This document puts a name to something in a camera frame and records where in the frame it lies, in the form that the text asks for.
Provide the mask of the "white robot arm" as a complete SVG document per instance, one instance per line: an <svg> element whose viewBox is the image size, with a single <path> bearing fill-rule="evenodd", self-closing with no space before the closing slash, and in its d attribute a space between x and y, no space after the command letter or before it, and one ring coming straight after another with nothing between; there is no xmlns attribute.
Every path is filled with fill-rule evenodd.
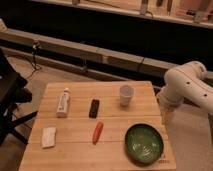
<svg viewBox="0 0 213 171"><path fill-rule="evenodd" d="M188 99L213 116L213 87L204 82L207 70L199 61L191 61L169 69L165 85L157 93L162 123L173 119L173 111Z"/></svg>

